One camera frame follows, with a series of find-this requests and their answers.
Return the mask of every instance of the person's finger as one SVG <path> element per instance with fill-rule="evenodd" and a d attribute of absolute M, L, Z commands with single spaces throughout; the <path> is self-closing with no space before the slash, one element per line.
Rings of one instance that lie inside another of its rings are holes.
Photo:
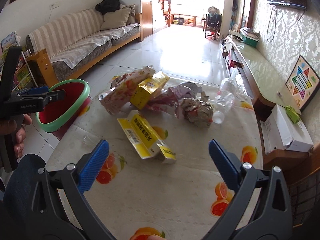
<path fill-rule="evenodd" d="M 18 130 L 16 133 L 16 141 L 17 141 L 17 143 L 22 143 L 25 138 L 26 138 L 26 130 L 24 129 L 24 127 L 22 125 L 21 129 Z"/>
<path fill-rule="evenodd" d="M 24 114 L 23 124 L 26 124 L 26 125 L 32 124 L 32 119 L 28 114 Z"/>
<path fill-rule="evenodd" d="M 15 120 L 0 121 L 0 135 L 13 133 L 17 128 Z"/>
<path fill-rule="evenodd" d="M 19 159 L 23 156 L 24 143 L 18 143 L 14 146 L 13 150 L 16 155 L 16 158 Z"/>
<path fill-rule="evenodd" d="M 164 240 L 161 236 L 152 235 L 148 237 L 148 240 Z"/>

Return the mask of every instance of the sofa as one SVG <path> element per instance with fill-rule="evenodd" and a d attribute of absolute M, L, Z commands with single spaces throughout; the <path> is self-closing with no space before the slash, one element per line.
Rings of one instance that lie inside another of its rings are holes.
<path fill-rule="evenodd" d="M 135 24 L 100 31 L 103 15 L 89 9 L 60 17 L 26 37 L 31 56 L 27 61 L 37 83 L 49 87 L 78 78 L 107 55 L 139 39 L 143 40 L 142 14 Z"/>

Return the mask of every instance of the yellow box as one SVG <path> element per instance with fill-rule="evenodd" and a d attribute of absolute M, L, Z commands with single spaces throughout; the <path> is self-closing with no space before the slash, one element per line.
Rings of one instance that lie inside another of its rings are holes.
<path fill-rule="evenodd" d="M 130 102 L 138 109 L 144 108 L 152 97 L 160 95 L 162 88 L 169 79 L 162 71 L 155 73 L 152 78 L 147 78 L 138 85 Z"/>
<path fill-rule="evenodd" d="M 163 163 L 175 163 L 175 153 L 138 110 L 132 110 L 128 118 L 119 118 L 118 122 L 142 159 L 152 158 L 161 153 L 164 157 Z"/>

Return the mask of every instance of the board game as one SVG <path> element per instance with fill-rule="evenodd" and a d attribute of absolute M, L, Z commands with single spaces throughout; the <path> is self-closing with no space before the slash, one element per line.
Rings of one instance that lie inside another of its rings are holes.
<path fill-rule="evenodd" d="M 300 55 L 286 85 L 302 112 L 319 89 L 319 76 Z"/>

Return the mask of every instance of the plastic bottle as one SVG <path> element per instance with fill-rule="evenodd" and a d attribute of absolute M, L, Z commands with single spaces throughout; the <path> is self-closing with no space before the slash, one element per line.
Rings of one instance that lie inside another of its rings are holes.
<path fill-rule="evenodd" d="M 212 120 L 215 123 L 223 123 L 225 116 L 230 111 L 235 101 L 236 82 L 231 78 L 222 80 L 220 89 L 215 97 L 215 112 L 213 113 Z"/>

